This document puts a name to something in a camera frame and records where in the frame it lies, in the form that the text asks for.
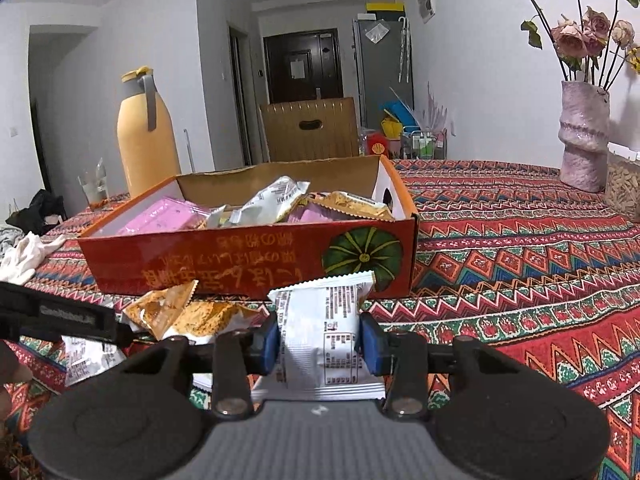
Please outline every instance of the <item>gray refrigerator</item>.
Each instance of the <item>gray refrigerator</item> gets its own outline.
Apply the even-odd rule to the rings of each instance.
[[[389,32],[378,43],[373,43],[366,34],[375,24],[376,22],[371,20],[354,20],[353,35],[358,68],[360,123],[364,128],[379,130],[380,123],[385,118],[382,105],[397,100],[391,88],[406,104],[414,107],[414,79],[410,69],[409,82],[406,81],[405,45],[402,81],[398,82],[402,23],[384,22]]]

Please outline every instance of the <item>red container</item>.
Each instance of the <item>red container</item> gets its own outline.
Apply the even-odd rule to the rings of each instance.
[[[367,155],[384,155],[389,158],[389,139],[377,132],[367,137]]]
[[[310,182],[310,191],[344,190],[385,202],[397,220],[115,235],[163,196],[206,207],[239,206],[283,175]],[[281,286],[373,270],[377,284],[371,297],[401,298],[411,289],[417,234],[417,210],[393,164],[384,156],[366,156],[178,176],[116,209],[78,242],[104,294],[141,295],[198,279],[202,294],[264,300]]]

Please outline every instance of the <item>gray thermos handle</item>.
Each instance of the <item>gray thermos handle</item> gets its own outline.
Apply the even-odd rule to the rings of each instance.
[[[156,129],[158,117],[156,116],[156,85],[151,74],[142,76],[142,85],[146,96],[146,130],[152,132]]]

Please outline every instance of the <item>red patterned tablecloth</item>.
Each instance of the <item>red patterned tablecloth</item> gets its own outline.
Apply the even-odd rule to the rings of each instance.
[[[398,170],[421,217],[413,293],[369,304],[376,319],[432,342],[472,335],[592,400],[612,433],[599,478],[640,478],[640,226],[549,168],[402,161]],[[101,214],[82,213],[52,235],[73,237]],[[132,301],[100,294],[74,240],[28,286],[118,310]],[[23,436],[62,390],[64,355],[28,339],[16,349],[36,378],[12,389],[18,437],[9,464],[21,479],[36,478]],[[429,380],[432,405],[446,402],[447,378]]]

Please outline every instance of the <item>pink ceramic vase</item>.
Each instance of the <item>pink ceramic vase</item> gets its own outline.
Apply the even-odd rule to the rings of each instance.
[[[560,180],[588,192],[604,189],[609,142],[609,93],[581,81],[562,81],[558,137],[565,144]]]

